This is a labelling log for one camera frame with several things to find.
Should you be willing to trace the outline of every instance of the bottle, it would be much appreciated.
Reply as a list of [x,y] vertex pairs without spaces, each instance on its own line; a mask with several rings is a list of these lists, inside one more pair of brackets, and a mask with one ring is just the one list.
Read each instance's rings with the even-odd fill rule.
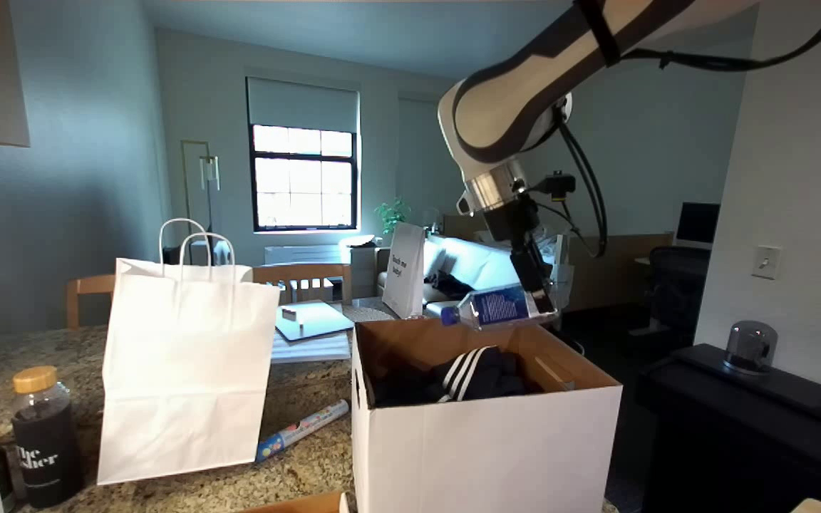
[[30,507],[59,506],[82,489],[70,390],[50,365],[15,373],[10,389],[19,398],[10,432],[25,489],[23,500]]

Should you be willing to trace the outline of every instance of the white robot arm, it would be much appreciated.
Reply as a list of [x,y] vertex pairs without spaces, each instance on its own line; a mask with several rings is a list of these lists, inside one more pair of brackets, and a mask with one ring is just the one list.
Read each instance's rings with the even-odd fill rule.
[[539,225],[535,204],[526,197],[526,179],[515,154],[564,124],[571,91],[593,73],[625,57],[685,63],[709,73],[753,73],[804,56],[821,40],[821,31],[800,48],[776,61],[733,61],[703,56],[676,56],[635,48],[659,46],[666,34],[689,31],[733,18],[757,0],[573,0],[518,56],[482,68],[457,84],[440,100],[440,128],[448,154],[457,160],[465,184],[462,214],[482,214],[497,241],[509,241],[509,256],[521,289],[539,311],[551,311],[546,265],[532,242]]

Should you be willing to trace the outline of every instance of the granite countertop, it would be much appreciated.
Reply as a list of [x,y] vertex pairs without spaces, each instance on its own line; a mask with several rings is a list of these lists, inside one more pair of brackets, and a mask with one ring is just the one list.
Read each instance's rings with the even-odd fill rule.
[[[0,341],[0,449],[10,442],[18,398],[10,378],[30,365],[55,365],[73,395],[77,429],[89,453],[89,489],[56,512],[244,512],[286,500],[350,490],[350,419],[343,416],[263,464],[95,484],[100,442],[100,365],[106,329],[42,332]],[[347,363],[270,365],[263,435],[274,435],[347,398]]]

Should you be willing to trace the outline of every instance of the lid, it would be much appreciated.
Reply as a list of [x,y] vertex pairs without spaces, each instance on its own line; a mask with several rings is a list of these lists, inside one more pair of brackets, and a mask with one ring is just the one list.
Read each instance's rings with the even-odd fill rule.
[[38,365],[38,368],[25,368],[19,373],[10,378],[10,389],[18,395],[38,395],[56,386],[56,368],[50,365]]

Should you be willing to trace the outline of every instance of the wall outlet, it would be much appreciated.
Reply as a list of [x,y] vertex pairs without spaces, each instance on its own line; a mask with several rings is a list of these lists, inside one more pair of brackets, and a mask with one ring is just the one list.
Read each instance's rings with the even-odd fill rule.
[[779,279],[779,261],[780,261],[780,248],[776,246],[755,248],[753,278]]

